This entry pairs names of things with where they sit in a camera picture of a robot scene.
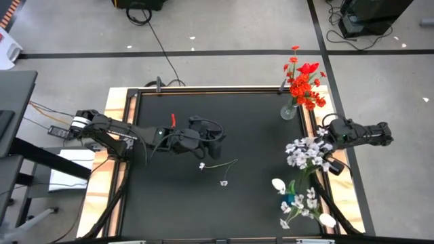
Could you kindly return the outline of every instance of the white paper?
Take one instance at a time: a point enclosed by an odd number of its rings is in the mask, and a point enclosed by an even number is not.
[[[61,150],[59,156],[68,160],[72,160],[74,163],[84,166],[88,169],[92,169],[95,153],[87,149]],[[61,186],[56,184],[66,184],[69,186]],[[87,180],[83,180],[75,176],[70,176],[68,174],[52,169],[52,174],[50,176],[50,185],[48,187],[48,190],[53,191],[53,190],[64,190],[64,189],[85,189],[86,186],[87,186]]]

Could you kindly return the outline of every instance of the orange wire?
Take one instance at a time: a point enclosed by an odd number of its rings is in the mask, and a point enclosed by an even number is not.
[[[67,123],[67,122],[65,122],[65,121],[63,121],[63,120],[61,120],[61,119],[57,119],[57,118],[54,118],[53,116],[50,116],[50,115],[47,115],[47,114],[45,114],[44,112],[42,112],[42,110],[40,110],[38,107],[36,107],[33,103],[29,103],[33,108],[35,108],[38,112],[40,112],[43,116],[46,116],[46,117],[48,117],[48,118],[50,118],[50,119],[53,119],[53,120],[55,120],[55,121],[57,121],[57,122],[61,122],[61,123],[64,123],[65,125],[70,125],[69,123]]]

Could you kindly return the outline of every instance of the flower bouquet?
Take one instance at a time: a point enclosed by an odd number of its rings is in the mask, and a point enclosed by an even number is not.
[[[321,85],[320,79],[327,77],[327,75],[321,71],[319,72],[320,77],[316,78],[317,73],[315,71],[318,69],[319,63],[305,63],[301,67],[296,68],[296,64],[298,63],[296,50],[298,48],[300,47],[292,47],[294,57],[289,59],[289,64],[283,66],[283,71],[286,75],[285,82],[290,84],[291,94],[288,103],[280,111],[281,117],[285,120],[293,119],[297,107],[300,105],[305,105],[307,110],[313,110],[315,106],[323,107],[326,104],[324,98],[319,97],[319,93],[312,91],[312,87],[319,87]]]
[[[295,140],[286,146],[287,163],[289,166],[297,167],[300,170],[300,180],[309,178],[309,175],[318,169],[324,172],[329,170],[330,164],[323,160],[323,156],[332,151],[333,146],[322,140],[322,136],[327,134],[327,130],[319,128],[317,133],[318,138],[303,138]],[[283,213],[288,216],[280,219],[282,228],[289,229],[290,221],[298,215],[316,219],[328,227],[336,225],[336,221],[332,216],[321,212],[314,188],[307,189],[306,195],[303,195],[297,192],[295,180],[292,180],[288,187],[286,187],[283,180],[277,178],[273,179],[271,183],[279,194],[284,195],[280,207]]]

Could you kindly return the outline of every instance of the wooden table frame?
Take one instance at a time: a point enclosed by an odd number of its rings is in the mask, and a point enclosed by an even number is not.
[[[221,92],[222,89],[225,91],[230,91],[231,89],[250,89],[251,91],[261,91],[265,89],[274,89],[277,91],[278,87],[271,86],[237,86],[237,87],[162,87],[163,94],[168,95],[172,92],[176,92],[176,94],[180,93],[182,90],[185,93],[191,93],[192,91],[196,91],[198,89],[206,89],[206,90],[216,90],[217,92]],[[137,97],[137,92],[135,89],[140,89],[140,91],[144,91],[146,93],[149,90],[149,94],[147,95],[158,95],[155,93],[154,87],[116,87],[110,88],[108,93],[108,99],[106,103],[106,108],[104,114],[108,117],[111,117],[116,120],[125,121],[128,123],[132,123],[135,121],[135,111],[136,104],[139,103],[139,99]],[[327,104],[323,108],[317,107],[315,109],[315,113],[310,113],[305,108],[303,108],[304,122],[305,127],[307,129],[307,134],[309,137],[313,137],[316,129],[314,126],[316,123],[320,124],[322,118],[329,114],[334,113],[332,101],[328,92],[328,87],[326,85],[321,85],[315,88],[316,92],[320,93],[321,97],[324,97]],[[334,116],[329,116],[325,124],[328,124]],[[334,157],[341,160],[344,163],[347,163],[347,154],[345,150],[337,151],[333,154]],[[94,164],[92,168],[96,168],[99,166],[105,159],[107,158],[106,151],[97,152],[94,160]],[[123,173],[125,170],[124,163],[115,163],[114,161],[107,161],[102,167],[100,167],[97,171],[95,171],[88,184],[85,202],[83,204],[83,209],[81,212],[79,228],[77,231],[77,237],[81,237],[86,234],[89,229],[93,226],[93,224],[98,220],[101,213],[104,211],[109,199],[115,194],[117,187],[119,187]],[[365,227],[363,225],[363,220],[361,217],[361,212],[359,208],[359,202],[357,200],[355,185],[350,176],[349,170],[347,168],[339,175],[335,176],[332,174],[317,174],[319,179],[322,182],[329,182],[329,184],[325,184],[326,190],[332,195],[332,198],[341,212],[345,215],[345,217],[349,220],[349,222],[359,231],[364,232]],[[321,200],[322,206],[324,206],[324,211],[329,212],[326,204]],[[115,236],[120,232],[120,228],[116,225],[119,220],[122,219],[120,214],[120,207],[123,204],[123,200],[120,200],[113,210],[111,215],[111,219],[108,224],[104,227],[103,231],[99,236]],[[327,228],[327,233],[342,233],[344,231],[342,227],[336,227],[335,229]]]

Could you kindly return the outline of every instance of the table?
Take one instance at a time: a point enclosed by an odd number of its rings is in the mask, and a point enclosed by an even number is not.
[[[188,92],[194,87],[170,87],[170,89],[184,89],[183,91]],[[155,90],[155,88],[148,88],[149,91]],[[111,88],[108,94],[108,100],[106,104],[105,115],[108,117],[112,117],[117,120],[124,120],[128,122],[132,122],[137,115],[134,114],[136,102],[136,97],[132,97],[130,100],[127,100],[127,97],[131,97],[134,95],[134,92],[131,92],[131,88]],[[330,99],[330,95],[328,93],[328,88],[326,86],[320,86],[316,88],[316,91],[324,96],[327,100],[327,105],[323,108],[315,109],[315,113],[308,113],[304,111],[304,120],[306,124],[306,128],[308,134],[313,136],[313,126],[311,122],[320,123],[322,117],[324,117],[328,113],[334,112],[332,101]],[[96,159],[94,161],[93,167],[99,166],[101,162],[106,159],[106,152],[99,152],[96,154]],[[334,154],[334,157],[340,159],[341,161],[347,163],[347,154],[345,151],[339,151]],[[355,170],[354,164],[351,164],[353,168],[354,174],[359,174],[358,170]],[[116,165],[113,161],[106,162],[98,171],[94,172],[92,179],[89,182],[87,188],[87,194],[85,198],[85,203],[83,206],[83,211],[81,213],[81,219],[79,224],[79,230],[77,236],[80,237],[84,235],[90,227],[96,222],[99,218],[100,214],[104,211],[107,201],[113,191],[119,186],[120,181],[123,177],[123,170],[125,169],[125,165]],[[114,172],[118,171],[119,175],[117,177]],[[351,224],[361,232],[368,232],[373,234],[373,229],[371,230],[372,223],[370,222],[369,212],[360,211],[361,206],[366,205],[366,203],[360,203],[360,201],[365,200],[363,188],[361,188],[361,184],[353,183],[349,172],[345,169],[340,176],[333,175],[318,175],[321,180],[329,180],[330,181],[330,191],[332,193],[335,204],[340,208],[343,214],[350,220]],[[117,208],[113,211],[110,222],[106,225],[106,228],[100,233],[104,236],[114,236],[119,232],[119,228],[117,226],[117,221],[119,219],[119,204]],[[331,228],[327,229],[328,233],[333,232],[343,232],[341,228],[333,230]]]

